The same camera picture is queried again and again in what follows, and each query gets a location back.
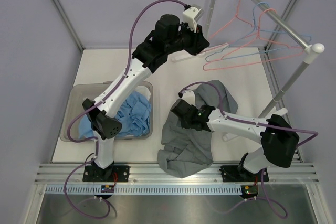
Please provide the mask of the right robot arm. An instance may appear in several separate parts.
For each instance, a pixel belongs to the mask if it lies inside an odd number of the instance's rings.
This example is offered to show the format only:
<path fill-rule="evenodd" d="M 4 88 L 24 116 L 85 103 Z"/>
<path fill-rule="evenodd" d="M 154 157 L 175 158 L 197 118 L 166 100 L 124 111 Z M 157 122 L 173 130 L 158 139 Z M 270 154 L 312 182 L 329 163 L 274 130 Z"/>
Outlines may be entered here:
<path fill-rule="evenodd" d="M 180 119 L 184 129 L 230 133 L 261 145 L 256 151 L 244 154 L 236 169 L 222 170 L 234 182 L 261 179 L 262 169 L 271 165 L 290 167 L 299 142 L 298 134 L 277 114 L 267 118 L 245 118 L 209 105 L 197 108 L 183 99 L 174 103 L 171 112 Z"/>

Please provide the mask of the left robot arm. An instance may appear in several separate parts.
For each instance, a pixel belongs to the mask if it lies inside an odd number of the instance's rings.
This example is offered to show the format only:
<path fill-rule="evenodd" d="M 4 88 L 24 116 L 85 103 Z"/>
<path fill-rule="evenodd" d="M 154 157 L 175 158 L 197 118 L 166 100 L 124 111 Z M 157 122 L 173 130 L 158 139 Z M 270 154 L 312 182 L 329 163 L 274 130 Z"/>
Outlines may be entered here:
<path fill-rule="evenodd" d="M 183 14 L 182 19 L 171 14 L 161 16 L 132 53 L 125 71 L 94 100 L 84 100 L 82 106 L 97 138 L 97 153 L 89 175 L 103 182 L 113 176 L 113 144 L 122 129 L 115 116 L 134 89 L 165 64 L 170 54 L 184 50 L 195 56 L 209 46 L 198 20 L 198 15 L 191 14 Z"/>

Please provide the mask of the white shirt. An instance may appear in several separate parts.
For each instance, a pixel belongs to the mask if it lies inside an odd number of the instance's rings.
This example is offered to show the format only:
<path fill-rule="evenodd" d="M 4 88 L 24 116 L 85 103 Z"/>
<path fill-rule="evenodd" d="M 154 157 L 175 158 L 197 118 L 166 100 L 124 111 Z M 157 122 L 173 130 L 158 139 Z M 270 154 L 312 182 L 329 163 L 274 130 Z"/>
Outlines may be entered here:
<path fill-rule="evenodd" d="M 142 94 L 148 101 L 152 96 L 150 89 L 146 86 L 137 86 L 135 91 Z"/>

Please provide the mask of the blue shirt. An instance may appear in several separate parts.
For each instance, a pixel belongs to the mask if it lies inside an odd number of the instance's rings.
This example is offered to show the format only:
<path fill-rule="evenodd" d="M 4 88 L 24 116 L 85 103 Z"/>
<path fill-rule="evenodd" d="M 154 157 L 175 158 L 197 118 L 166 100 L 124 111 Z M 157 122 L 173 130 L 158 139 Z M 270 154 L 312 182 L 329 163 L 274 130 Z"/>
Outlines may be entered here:
<path fill-rule="evenodd" d="M 150 132 L 152 105 L 142 94 L 133 91 L 120 106 L 116 119 L 122 129 L 117 138 L 140 137 Z"/>

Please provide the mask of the grey shirt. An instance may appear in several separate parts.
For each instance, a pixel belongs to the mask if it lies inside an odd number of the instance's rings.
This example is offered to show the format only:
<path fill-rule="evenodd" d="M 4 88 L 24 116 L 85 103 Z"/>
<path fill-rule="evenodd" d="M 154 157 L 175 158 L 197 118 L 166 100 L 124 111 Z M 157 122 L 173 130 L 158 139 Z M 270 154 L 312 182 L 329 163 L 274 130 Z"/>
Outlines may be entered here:
<path fill-rule="evenodd" d="M 219 80 L 200 84 L 193 90 L 196 107 L 206 104 L 225 112 L 235 114 L 238 104 L 229 90 Z M 171 176 L 184 178 L 208 168 L 213 163 L 211 151 L 212 133 L 181 127 L 180 119 L 172 112 L 168 113 L 162 129 L 163 148 L 157 153 L 160 169 Z"/>

